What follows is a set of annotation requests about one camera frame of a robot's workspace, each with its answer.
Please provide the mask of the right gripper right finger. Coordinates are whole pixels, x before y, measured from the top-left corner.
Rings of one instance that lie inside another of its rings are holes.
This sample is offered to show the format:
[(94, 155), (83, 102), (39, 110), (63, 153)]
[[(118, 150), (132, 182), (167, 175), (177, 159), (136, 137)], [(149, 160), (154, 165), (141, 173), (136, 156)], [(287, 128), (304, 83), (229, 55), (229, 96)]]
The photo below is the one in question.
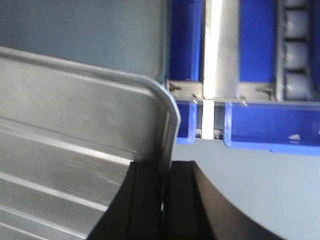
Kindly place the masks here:
[(279, 240), (233, 205), (195, 161), (173, 161), (166, 182), (168, 240)]

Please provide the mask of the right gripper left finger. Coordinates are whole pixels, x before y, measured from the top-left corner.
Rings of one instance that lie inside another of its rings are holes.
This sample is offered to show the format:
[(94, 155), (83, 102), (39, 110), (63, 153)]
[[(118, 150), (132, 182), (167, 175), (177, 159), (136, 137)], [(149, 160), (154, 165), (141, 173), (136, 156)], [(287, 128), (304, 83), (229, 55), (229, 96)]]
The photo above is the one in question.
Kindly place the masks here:
[(149, 162), (132, 162), (107, 211), (88, 240), (158, 240), (161, 237), (162, 178)]

